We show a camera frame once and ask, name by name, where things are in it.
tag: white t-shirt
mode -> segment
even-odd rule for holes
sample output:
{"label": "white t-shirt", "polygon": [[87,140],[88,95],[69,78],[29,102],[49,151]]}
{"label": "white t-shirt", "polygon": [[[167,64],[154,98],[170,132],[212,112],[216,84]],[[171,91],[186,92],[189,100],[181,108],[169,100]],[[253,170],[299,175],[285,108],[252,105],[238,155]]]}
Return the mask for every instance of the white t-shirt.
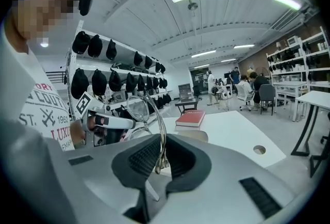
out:
{"label": "white t-shirt", "polygon": [[213,76],[213,74],[210,74],[209,76],[208,76],[208,79],[207,79],[207,83],[208,83],[208,93],[210,94],[210,93],[212,93],[212,87],[215,85],[215,78],[214,78],[214,76]]}
{"label": "white t-shirt", "polygon": [[64,151],[74,150],[66,105],[33,52],[18,53],[11,46],[3,23],[0,50],[0,114],[56,139]]}
{"label": "white t-shirt", "polygon": [[248,82],[246,82],[246,81],[241,81],[241,82],[239,82],[239,85],[243,86],[243,88],[244,88],[244,90],[245,90],[245,92],[246,92],[247,94],[250,93],[250,92],[252,92],[251,85],[250,85]]}

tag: railing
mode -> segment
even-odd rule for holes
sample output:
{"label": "railing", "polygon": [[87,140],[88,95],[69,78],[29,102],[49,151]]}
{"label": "railing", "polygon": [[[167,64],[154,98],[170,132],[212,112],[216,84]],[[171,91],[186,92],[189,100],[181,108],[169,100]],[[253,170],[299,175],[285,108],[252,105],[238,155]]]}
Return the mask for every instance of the railing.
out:
{"label": "railing", "polygon": [[64,83],[65,72],[46,72],[48,79],[54,83]]}

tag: gray chair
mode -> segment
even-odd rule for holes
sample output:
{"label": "gray chair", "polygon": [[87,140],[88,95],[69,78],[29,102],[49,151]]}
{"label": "gray chair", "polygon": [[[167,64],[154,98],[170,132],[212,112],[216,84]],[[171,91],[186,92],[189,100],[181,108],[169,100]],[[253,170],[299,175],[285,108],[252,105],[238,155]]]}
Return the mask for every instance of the gray chair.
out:
{"label": "gray chair", "polygon": [[274,109],[274,98],[275,98],[275,88],[270,84],[261,85],[259,88],[259,96],[261,102],[260,114],[262,113],[262,108],[264,102],[272,102],[272,115]]}

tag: red book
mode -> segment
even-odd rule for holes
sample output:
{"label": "red book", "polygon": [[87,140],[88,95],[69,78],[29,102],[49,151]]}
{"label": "red book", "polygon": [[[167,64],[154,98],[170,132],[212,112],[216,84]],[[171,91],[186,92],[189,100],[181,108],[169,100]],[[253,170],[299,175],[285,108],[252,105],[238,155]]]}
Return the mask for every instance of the red book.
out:
{"label": "red book", "polygon": [[204,116],[203,110],[188,110],[175,123],[177,126],[199,127]]}

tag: floor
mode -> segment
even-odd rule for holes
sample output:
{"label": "floor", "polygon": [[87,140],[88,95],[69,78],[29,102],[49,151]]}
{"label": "floor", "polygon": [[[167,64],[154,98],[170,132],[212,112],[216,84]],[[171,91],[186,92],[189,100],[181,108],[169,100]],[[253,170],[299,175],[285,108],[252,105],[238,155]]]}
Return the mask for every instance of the floor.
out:
{"label": "floor", "polygon": [[[206,114],[226,111],[224,110],[224,102],[221,102],[222,107],[220,109],[218,109],[217,105],[208,106],[208,103],[208,95],[202,95],[202,100],[199,101],[197,108],[204,110]],[[163,117],[180,116],[180,112],[174,104],[175,100],[171,102],[170,109]],[[238,100],[236,95],[229,100],[230,111],[239,111],[239,106],[241,105],[242,101]],[[290,106],[286,106],[286,109],[283,106],[278,107],[277,113],[274,113],[273,116],[271,116],[270,108],[267,111],[263,111],[262,115],[260,115],[260,111],[248,111],[247,109],[240,111],[240,113],[264,132],[286,155],[285,159],[267,168],[270,172],[286,182],[296,195],[300,194],[306,188],[317,186],[325,169],[326,161],[321,164],[313,178],[310,178],[308,157],[290,155],[305,125],[304,118],[299,122],[293,122],[293,113],[290,112]],[[327,111],[321,110],[319,111],[313,133],[309,140],[311,153],[320,154],[322,152],[324,145],[320,144],[320,139],[322,136],[328,135],[329,129],[330,122],[327,118]],[[156,214],[166,202],[166,197],[165,194],[162,194],[162,190],[170,180],[170,177],[156,175],[155,173],[152,173],[150,176],[149,181],[151,185],[160,194],[160,200],[158,202],[154,202],[151,197],[147,199],[148,204],[151,205],[151,216]]]}

